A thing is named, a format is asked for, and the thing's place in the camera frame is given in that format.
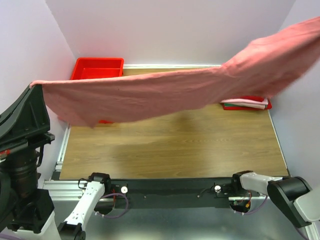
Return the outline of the pink t-shirt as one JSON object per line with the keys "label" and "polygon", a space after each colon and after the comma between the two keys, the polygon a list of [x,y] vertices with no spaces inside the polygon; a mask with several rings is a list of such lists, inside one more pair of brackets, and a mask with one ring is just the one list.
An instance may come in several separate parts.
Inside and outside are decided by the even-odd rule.
{"label": "pink t-shirt", "polygon": [[243,96],[272,98],[320,57],[320,19],[258,38],[217,67],[83,80],[36,80],[45,104],[73,126],[136,122]]}

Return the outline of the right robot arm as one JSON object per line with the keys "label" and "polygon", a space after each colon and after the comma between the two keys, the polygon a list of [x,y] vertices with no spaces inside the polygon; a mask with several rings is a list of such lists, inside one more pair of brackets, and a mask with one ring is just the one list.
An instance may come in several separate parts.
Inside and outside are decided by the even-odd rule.
{"label": "right robot arm", "polygon": [[320,188],[312,188],[302,177],[273,177],[242,171],[232,175],[230,191],[241,196],[247,191],[268,196],[272,203],[296,227],[320,220]]}

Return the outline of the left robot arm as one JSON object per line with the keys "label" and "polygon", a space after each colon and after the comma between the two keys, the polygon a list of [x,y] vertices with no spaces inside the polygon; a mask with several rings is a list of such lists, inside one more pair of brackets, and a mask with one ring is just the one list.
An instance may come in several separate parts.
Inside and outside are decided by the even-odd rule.
{"label": "left robot arm", "polygon": [[83,240],[91,213],[111,191],[105,173],[93,173],[71,214],[55,223],[55,207],[38,187],[44,147],[55,139],[40,85],[27,87],[0,116],[0,227],[25,240]]}

